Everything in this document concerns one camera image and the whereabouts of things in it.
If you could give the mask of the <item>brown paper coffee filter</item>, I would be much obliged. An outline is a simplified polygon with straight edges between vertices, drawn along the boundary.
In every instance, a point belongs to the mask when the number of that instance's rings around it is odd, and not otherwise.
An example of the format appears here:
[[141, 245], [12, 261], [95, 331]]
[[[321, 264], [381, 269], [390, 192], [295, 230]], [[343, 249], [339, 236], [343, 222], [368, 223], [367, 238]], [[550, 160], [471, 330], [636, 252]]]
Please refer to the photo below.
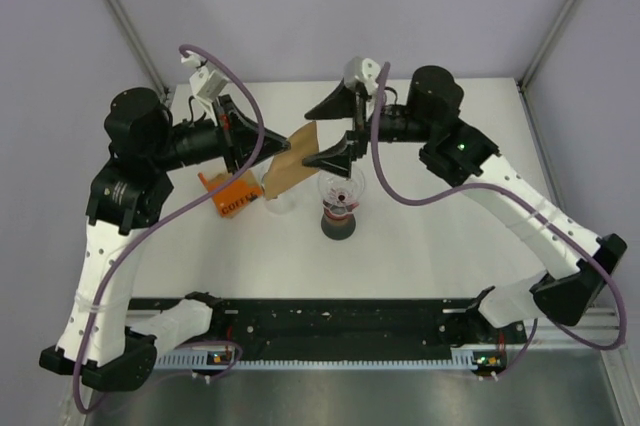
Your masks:
[[275, 200], [318, 172], [317, 168], [303, 165], [305, 158], [319, 152], [317, 123], [306, 123], [288, 138], [288, 142], [290, 148], [273, 158], [263, 176], [266, 200]]

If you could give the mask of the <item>orange coffee filter box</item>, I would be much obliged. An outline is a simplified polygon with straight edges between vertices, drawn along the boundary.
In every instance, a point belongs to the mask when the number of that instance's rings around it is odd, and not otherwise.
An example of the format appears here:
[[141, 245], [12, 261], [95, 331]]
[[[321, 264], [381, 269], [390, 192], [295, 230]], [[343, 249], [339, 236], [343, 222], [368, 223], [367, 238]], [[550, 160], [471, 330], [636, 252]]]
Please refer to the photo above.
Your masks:
[[[213, 191], [231, 177], [231, 173], [213, 175], [198, 173], [200, 182], [208, 192]], [[229, 186], [213, 195], [212, 202], [221, 218], [231, 219], [262, 196], [262, 187], [256, 180], [254, 173], [248, 170]]]

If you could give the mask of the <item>clear glass dripper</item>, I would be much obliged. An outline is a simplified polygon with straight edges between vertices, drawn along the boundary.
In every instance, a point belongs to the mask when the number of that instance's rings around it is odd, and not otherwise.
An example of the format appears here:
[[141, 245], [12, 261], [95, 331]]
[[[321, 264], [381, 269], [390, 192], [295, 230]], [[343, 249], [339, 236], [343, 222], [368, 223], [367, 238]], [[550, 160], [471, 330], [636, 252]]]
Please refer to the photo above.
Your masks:
[[340, 215], [350, 213], [359, 206], [366, 182], [362, 171], [353, 168], [349, 178], [321, 171], [317, 186], [323, 206]]

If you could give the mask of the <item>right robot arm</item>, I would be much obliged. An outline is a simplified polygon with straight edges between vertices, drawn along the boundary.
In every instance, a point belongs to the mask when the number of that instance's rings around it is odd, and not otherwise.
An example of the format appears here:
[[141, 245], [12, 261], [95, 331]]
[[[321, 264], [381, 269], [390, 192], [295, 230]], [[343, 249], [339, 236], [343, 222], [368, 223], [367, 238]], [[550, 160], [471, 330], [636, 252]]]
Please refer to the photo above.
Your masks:
[[410, 81], [406, 101], [386, 101], [390, 66], [356, 57], [339, 85], [309, 110], [309, 121], [349, 119], [352, 126], [329, 149], [304, 159], [307, 167], [343, 178], [365, 153], [372, 154], [381, 186], [379, 145], [416, 143], [427, 170], [497, 218], [541, 261], [545, 270], [505, 286], [490, 286], [476, 299], [466, 326], [487, 342], [503, 326], [545, 317], [563, 327], [577, 325], [606, 287], [627, 250], [617, 234], [601, 236], [579, 225], [533, 188], [499, 147], [460, 116], [464, 98], [453, 75], [422, 66]]

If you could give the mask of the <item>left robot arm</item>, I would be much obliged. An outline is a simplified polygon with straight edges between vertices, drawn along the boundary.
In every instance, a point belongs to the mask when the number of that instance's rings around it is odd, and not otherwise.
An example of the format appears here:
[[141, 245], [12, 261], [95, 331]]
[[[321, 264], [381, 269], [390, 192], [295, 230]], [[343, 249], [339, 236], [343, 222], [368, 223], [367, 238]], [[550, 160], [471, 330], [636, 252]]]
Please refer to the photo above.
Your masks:
[[169, 172], [221, 158], [241, 175], [290, 147], [230, 96], [209, 104], [213, 118], [176, 124], [149, 88], [126, 90], [111, 102], [104, 121], [110, 157], [91, 184], [74, 303], [60, 339], [39, 359], [42, 368], [70, 377], [75, 391], [134, 391], [177, 346], [198, 336], [216, 342], [226, 333], [216, 299], [199, 292], [150, 319], [126, 323], [142, 243], [172, 219], [162, 214], [173, 190]]

